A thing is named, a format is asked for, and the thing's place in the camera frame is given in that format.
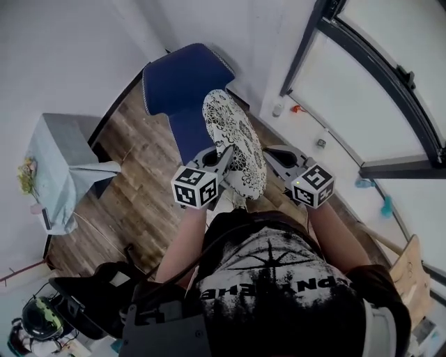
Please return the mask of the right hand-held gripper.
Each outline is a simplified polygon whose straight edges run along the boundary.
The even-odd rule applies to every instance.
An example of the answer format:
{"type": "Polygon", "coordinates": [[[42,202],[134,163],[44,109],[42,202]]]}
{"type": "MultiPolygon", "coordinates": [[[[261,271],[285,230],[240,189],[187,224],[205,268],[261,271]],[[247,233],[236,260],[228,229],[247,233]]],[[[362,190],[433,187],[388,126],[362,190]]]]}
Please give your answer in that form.
{"type": "Polygon", "coordinates": [[[334,193],[334,176],[294,146],[268,146],[265,160],[275,176],[283,180],[284,194],[296,204],[317,209],[334,193]]]}

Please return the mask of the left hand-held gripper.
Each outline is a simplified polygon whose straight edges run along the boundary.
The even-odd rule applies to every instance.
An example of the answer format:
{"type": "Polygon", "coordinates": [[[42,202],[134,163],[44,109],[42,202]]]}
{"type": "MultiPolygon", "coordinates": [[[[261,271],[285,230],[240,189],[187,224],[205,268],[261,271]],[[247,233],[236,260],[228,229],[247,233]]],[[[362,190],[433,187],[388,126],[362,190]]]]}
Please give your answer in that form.
{"type": "Polygon", "coordinates": [[[228,188],[225,179],[230,172],[233,155],[233,145],[226,147],[221,154],[215,147],[209,147],[180,166],[171,180],[174,201],[183,208],[214,209],[228,188]]]}

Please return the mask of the black and white floral cushion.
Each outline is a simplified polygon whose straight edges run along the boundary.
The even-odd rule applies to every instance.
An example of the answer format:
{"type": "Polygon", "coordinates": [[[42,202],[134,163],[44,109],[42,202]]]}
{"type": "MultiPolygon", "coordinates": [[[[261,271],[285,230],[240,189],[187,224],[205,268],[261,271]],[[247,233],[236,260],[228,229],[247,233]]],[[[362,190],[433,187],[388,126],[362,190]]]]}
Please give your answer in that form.
{"type": "Polygon", "coordinates": [[[245,199],[258,199],[266,188],[267,169],[261,143],[247,115],[220,89],[206,95],[202,114],[217,154],[222,155],[230,146],[233,148],[224,184],[245,199]]]}

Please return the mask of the blue chair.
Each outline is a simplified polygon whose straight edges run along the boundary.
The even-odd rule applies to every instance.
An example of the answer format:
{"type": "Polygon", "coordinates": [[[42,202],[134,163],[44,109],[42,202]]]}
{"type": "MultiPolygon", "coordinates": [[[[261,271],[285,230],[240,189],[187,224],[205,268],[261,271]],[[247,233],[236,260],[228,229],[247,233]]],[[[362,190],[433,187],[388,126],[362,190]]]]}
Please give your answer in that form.
{"type": "Polygon", "coordinates": [[[147,114],[168,118],[184,164],[211,146],[202,107],[215,89],[225,90],[235,79],[231,66],[215,51],[195,43],[146,65],[142,73],[147,114]]]}

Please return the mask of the person's left forearm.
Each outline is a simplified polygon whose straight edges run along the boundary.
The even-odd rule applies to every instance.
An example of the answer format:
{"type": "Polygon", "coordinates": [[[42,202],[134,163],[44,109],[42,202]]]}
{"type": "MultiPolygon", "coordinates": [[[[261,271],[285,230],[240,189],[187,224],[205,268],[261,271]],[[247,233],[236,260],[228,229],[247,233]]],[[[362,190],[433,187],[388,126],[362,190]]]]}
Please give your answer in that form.
{"type": "Polygon", "coordinates": [[[164,254],[156,274],[166,282],[185,270],[200,256],[206,231],[207,209],[186,208],[176,237],[164,254]]]}

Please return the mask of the person's right forearm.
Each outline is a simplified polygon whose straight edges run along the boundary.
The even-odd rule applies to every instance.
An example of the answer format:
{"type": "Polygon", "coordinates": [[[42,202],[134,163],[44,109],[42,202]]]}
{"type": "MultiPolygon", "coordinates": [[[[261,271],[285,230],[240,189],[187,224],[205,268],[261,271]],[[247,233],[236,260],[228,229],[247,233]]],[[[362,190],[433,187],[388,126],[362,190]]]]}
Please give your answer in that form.
{"type": "Polygon", "coordinates": [[[307,214],[321,251],[331,265],[342,273],[371,265],[365,249],[328,202],[308,208],[307,214]]]}

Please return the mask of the black office chair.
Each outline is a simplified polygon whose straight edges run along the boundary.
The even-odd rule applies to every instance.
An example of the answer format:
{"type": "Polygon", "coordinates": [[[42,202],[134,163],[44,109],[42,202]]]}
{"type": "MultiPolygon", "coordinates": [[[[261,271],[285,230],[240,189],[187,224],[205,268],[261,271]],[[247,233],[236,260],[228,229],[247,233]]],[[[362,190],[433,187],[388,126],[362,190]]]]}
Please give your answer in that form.
{"type": "Polygon", "coordinates": [[[133,244],[125,247],[125,261],[99,265],[89,277],[51,278],[49,284],[62,296],[58,313],[92,340],[109,335],[122,338],[120,310],[129,306],[134,288],[146,274],[134,263],[133,244]]]}

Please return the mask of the person's black trousers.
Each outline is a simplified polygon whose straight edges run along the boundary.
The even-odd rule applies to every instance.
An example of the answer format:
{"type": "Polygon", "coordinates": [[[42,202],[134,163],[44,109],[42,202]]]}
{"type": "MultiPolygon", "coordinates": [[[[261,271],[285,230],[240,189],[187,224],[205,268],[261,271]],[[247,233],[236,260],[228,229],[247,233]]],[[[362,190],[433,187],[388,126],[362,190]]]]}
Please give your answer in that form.
{"type": "Polygon", "coordinates": [[[313,249],[316,247],[316,241],[307,233],[307,230],[285,213],[280,211],[249,213],[246,209],[237,208],[231,212],[219,213],[213,218],[205,233],[203,248],[207,248],[228,231],[231,231],[231,234],[227,240],[239,244],[250,234],[258,232],[264,227],[285,231],[286,239],[290,239],[291,234],[295,234],[313,249]]]}

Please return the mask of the wooden stick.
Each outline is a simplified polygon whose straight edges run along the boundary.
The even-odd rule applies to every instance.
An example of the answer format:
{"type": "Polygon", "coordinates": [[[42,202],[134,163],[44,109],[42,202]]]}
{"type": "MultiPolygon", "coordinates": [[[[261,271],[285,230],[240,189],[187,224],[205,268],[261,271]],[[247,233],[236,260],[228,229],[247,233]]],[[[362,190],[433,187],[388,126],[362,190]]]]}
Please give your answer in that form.
{"type": "Polygon", "coordinates": [[[363,223],[356,222],[355,226],[358,229],[361,229],[363,232],[367,233],[375,241],[382,243],[385,247],[393,251],[395,254],[399,256],[403,254],[403,248],[399,247],[390,240],[386,239],[384,236],[381,236],[380,234],[376,233],[374,230],[368,228],[368,226],[364,225],[363,223]]]}

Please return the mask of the person's black and white shirt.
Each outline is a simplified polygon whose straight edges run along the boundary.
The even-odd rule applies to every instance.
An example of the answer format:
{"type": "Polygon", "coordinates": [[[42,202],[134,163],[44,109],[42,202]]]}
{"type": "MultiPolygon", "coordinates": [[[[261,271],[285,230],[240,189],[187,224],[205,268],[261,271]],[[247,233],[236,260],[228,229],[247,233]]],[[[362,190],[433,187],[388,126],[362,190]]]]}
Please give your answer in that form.
{"type": "Polygon", "coordinates": [[[379,265],[342,273],[317,248],[264,227],[228,231],[199,264],[187,299],[206,320],[216,357],[403,357],[410,317],[379,265]]]}

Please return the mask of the wooden table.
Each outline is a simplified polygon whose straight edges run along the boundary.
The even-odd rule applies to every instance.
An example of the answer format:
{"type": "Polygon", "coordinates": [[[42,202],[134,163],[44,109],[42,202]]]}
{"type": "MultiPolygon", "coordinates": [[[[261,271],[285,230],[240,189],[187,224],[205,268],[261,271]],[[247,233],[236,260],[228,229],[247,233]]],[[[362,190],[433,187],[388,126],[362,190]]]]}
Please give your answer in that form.
{"type": "Polygon", "coordinates": [[[431,278],[422,266],[420,241],[413,235],[390,269],[390,276],[408,308],[413,327],[428,314],[432,305],[431,278]]]}

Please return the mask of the small table with pale cloth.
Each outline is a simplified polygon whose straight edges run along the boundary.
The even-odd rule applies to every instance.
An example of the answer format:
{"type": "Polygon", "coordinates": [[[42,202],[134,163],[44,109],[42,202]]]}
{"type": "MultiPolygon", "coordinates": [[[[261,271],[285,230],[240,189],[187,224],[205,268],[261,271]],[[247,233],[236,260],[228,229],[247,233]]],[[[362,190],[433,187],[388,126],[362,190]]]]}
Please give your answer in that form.
{"type": "Polygon", "coordinates": [[[66,235],[77,228],[74,211],[85,194],[99,181],[121,172],[112,160],[100,162],[74,116],[42,114],[29,147],[28,157],[37,162],[38,203],[47,209],[49,235],[66,235]]]}

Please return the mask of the black box on chest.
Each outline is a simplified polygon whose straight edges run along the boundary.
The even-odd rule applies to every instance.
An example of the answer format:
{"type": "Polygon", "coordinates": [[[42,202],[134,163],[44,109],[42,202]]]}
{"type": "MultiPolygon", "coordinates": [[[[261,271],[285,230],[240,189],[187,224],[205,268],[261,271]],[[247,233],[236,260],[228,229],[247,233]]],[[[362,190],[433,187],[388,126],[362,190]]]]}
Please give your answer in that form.
{"type": "Polygon", "coordinates": [[[128,308],[119,357],[212,357],[203,315],[183,315],[180,301],[128,308]]]}

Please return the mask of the bunch of yellow flowers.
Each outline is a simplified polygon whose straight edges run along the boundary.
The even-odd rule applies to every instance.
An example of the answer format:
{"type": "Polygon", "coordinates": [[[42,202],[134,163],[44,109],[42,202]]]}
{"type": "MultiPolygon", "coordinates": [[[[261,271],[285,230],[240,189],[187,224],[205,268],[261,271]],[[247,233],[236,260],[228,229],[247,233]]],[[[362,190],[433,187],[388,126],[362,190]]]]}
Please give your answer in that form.
{"type": "Polygon", "coordinates": [[[24,195],[31,195],[38,202],[36,190],[37,162],[33,157],[26,157],[18,167],[17,179],[24,195]]]}

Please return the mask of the black helmet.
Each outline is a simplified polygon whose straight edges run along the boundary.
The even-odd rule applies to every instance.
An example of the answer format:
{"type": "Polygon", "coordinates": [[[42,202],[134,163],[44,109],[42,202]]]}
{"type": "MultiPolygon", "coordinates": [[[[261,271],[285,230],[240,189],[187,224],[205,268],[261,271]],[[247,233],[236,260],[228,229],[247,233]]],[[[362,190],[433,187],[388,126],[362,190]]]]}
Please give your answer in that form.
{"type": "Polygon", "coordinates": [[[11,321],[7,347],[14,357],[51,357],[76,339],[79,332],[62,316],[65,307],[67,300],[61,295],[31,298],[22,316],[11,321]]]}

